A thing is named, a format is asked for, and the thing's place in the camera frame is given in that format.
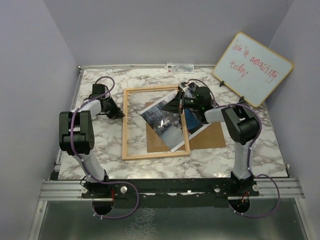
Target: light wood frame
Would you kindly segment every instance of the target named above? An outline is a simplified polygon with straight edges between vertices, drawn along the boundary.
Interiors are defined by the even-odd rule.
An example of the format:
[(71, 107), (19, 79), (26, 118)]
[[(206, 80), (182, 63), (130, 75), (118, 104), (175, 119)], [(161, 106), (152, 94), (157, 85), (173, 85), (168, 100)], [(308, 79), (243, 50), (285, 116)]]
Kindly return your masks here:
[(188, 130), (186, 124), (185, 113), (181, 114), (181, 125), (183, 132), (183, 140), (185, 151), (178, 152), (166, 152), (166, 153), (152, 153), (143, 155), (127, 155), (127, 141), (128, 141), (128, 94), (130, 93), (144, 93), (144, 92), (156, 92), (156, 91), (170, 91), (178, 89), (177, 85), (165, 85), (165, 86), (148, 86), (148, 87), (133, 87), (124, 89), (123, 93), (123, 127), (122, 127), (122, 160), (138, 160), (138, 159), (154, 159), (154, 158), (168, 158), (168, 157), (180, 157), (191, 154)]

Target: gray wall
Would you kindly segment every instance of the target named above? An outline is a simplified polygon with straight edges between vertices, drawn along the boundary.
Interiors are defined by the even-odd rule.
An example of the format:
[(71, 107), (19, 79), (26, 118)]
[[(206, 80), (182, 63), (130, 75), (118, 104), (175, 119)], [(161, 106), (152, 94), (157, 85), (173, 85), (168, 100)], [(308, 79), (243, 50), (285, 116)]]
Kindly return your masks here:
[(27, 239), (78, 69), (42, 0), (0, 3), (0, 239)]
[(44, 0), (80, 65), (215, 64), (237, 32), (268, 45), (293, 0)]
[(294, 63), (267, 100), (290, 172), (299, 177), (320, 237), (320, 1), (295, 0), (269, 47)]

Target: yellow whiteboard edge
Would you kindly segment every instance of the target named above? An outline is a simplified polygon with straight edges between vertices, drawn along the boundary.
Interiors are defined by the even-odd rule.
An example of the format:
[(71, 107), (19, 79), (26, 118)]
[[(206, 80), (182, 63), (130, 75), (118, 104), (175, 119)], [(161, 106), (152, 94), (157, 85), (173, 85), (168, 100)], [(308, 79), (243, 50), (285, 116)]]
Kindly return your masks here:
[[(277, 55), (278, 57), (282, 58), (283, 60), (285, 60), (286, 62), (291, 64), (291, 69), (290, 71), (288, 71), (288, 73), (279, 81), (279, 83), (272, 89), (272, 91), (262, 100), (262, 102), (259, 103), (259, 105), (254, 105), (251, 102), (247, 101), (246, 98), (244, 98), (244, 100), (249, 103), (251, 106), (253, 106), (254, 108), (258, 108), (259, 106), (261, 106), (261, 104), (270, 96), (270, 94), (278, 87), (278, 85), (288, 76), (289, 73), (291, 73), (291, 71), (294, 69), (294, 64), (289, 61), (288, 59), (285, 59), (283, 56), (279, 55), (278, 53), (274, 52), (273, 50), (271, 50), (270, 48), (266, 47), (265, 45), (261, 44), (260, 42), (254, 40), (252, 37), (248, 36), (247, 34), (243, 33), (243, 32), (238, 32), (234, 38), (232, 39), (231, 43), (229, 44), (229, 46), (226, 48), (226, 50), (224, 51), (223, 55), (221, 56), (221, 58), (219, 59), (219, 61), (217, 62), (217, 64), (215, 65), (212, 74), (213, 76), (218, 79), (220, 82), (222, 82), (223, 80), (221, 80), (219, 77), (217, 77), (215, 75), (215, 69), (218, 66), (219, 62), (221, 61), (221, 59), (224, 57), (224, 55), (226, 54), (226, 52), (229, 50), (230, 46), (232, 45), (232, 43), (234, 42), (234, 40), (237, 38), (237, 36), (239, 34), (243, 34), (246, 37), (248, 37), (249, 39), (253, 40), (254, 42), (256, 42), (257, 44), (259, 44), (260, 46), (264, 47), (265, 49), (268, 49), (270, 52), (274, 53), (275, 55)], [(226, 82), (224, 82), (224, 85), (226, 85), (228, 88), (230, 88), (232, 91), (234, 91), (238, 96), (242, 97), (241, 94), (239, 94), (237, 91), (235, 91), (233, 88), (231, 88), (228, 84), (226, 84)]]

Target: cardboard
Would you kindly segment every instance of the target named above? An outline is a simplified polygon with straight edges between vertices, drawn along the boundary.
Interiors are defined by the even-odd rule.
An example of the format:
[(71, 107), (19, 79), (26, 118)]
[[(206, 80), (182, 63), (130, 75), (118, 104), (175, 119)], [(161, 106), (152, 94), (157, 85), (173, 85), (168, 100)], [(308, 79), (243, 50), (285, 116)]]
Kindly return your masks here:
[[(153, 102), (146, 102), (145, 106), (148, 107)], [(169, 152), (170, 149), (165, 145), (161, 138), (153, 131), (153, 129), (146, 124), (146, 151), (148, 153), (156, 152)], [(195, 137), (189, 140), (190, 149), (212, 149), (212, 148), (225, 148), (226, 141), (222, 131), (221, 123), (211, 123), (206, 129), (201, 131)], [(178, 151), (185, 150), (185, 145), (181, 146)]]

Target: white marble surface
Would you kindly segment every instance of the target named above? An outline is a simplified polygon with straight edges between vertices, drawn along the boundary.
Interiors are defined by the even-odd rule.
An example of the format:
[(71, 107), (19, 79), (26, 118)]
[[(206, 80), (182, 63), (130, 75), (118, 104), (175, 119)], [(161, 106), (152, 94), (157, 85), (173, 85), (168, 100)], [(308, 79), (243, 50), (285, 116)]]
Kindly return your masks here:
[[(92, 84), (102, 76), (115, 80), (111, 92), (118, 106), (123, 107), (123, 92), (126, 88), (175, 85), (188, 79), (205, 81), (212, 89), (220, 105), (236, 103), (239, 100), (226, 86), (219, 87), (219, 81), (212, 75), (211, 68), (195, 69), (193, 74), (168, 74), (164, 68), (139, 69), (88, 69), (84, 71), (76, 106), (79, 106), (92, 89)], [(138, 111), (145, 102), (154, 101), (168, 92), (135, 93), (128, 96), (128, 154), (146, 153), (146, 122)], [(273, 177), (286, 177), (286, 167), (265, 105), (256, 108), (262, 119), (262, 133), (256, 141), (253, 151), (253, 172)], [(234, 164), (234, 142), (222, 123), (226, 141), (224, 148), (193, 150), (190, 156), (122, 160), (122, 119), (110, 120), (98, 116), (93, 120), (97, 159), (112, 179), (161, 179), (161, 178), (222, 178), (229, 177)], [(81, 167), (71, 156), (62, 153), (58, 179), (78, 180), (84, 176)]]

